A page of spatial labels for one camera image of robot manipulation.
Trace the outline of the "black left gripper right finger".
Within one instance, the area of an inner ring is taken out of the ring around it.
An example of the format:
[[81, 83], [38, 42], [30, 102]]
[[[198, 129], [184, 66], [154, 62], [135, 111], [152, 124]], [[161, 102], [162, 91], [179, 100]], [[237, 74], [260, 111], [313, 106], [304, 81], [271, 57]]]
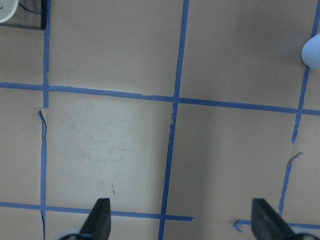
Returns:
[[251, 203], [251, 231], [256, 240], [301, 240], [263, 198]]

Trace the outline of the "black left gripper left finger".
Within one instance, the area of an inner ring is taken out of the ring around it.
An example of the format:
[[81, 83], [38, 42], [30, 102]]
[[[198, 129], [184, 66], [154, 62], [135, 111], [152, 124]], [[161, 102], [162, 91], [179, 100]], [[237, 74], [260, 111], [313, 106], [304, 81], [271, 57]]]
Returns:
[[80, 240], [108, 240], [111, 232], [111, 203], [109, 198], [99, 198], [82, 228]]

